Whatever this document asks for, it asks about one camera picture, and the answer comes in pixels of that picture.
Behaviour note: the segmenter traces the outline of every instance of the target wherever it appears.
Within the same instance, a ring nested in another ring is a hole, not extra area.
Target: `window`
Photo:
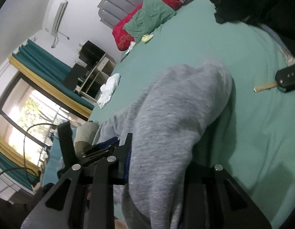
[[[23,156],[26,130],[38,123],[59,125],[70,121],[77,126],[86,118],[41,90],[19,73],[0,100],[0,136]],[[40,125],[29,130],[25,143],[26,159],[40,166],[45,150],[52,145],[54,130]]]

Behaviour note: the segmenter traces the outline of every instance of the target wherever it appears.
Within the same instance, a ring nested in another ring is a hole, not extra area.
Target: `key fob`
[[[295,89],[295,64],[278,70],[275,76],[278,89],[282,92],[289,92]]]

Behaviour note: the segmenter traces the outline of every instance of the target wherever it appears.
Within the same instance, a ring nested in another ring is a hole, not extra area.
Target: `gray blanket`
[[[192,146],[226,106],[231,86],[220,63],[175,66],[99,127],[94,144],[118,136],[123,145],[133,133],[129,183],[114,195],[129,229],[178,227]]]

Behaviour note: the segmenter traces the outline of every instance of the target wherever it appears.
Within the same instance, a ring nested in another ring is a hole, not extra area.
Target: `green bed sheet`
[[[193,148],[194,159],[223,165],[278,228],[295,206],[295,91],[253,88],[273,81],[286,59],[266,32],[244,23],[217,24],[214,12],[209,0],[194,0],[149,43],[137,44],[114,70],[121,80],[111,101],[95,107],[90,119],[103,122],[127,107],[170,66],[221,60],[233,77],[232,95]]]

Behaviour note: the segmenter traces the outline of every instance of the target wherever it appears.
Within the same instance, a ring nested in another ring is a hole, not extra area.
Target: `yellow curtain trim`
[[[1,136],[0,136],[0,152],[8,159],[16,163],[20,167],[24,167],[24,157],[14,150]],[[37,174],[39,167],[26,160],[26,167],[32,169]]]
[[[19,62],[13,56],[9,57],[10,64],[12,64],[16,69],[18,69],[21,73],[23,73],[27,78],[33,81],[35,84],[40,86],[43,90],[48,92],[50,95],[54,96],[59,101],[63,102],[73,110],[77,111],[81,115],[89,118],[91,114],[91,110],[89,108],[84,107],[83,105],[77,103],[76,101],[72,100],[58,89],[53,87],[50,83],[46,82],[40,76],[29,70],[26,66],[24,66],[21,62]]]

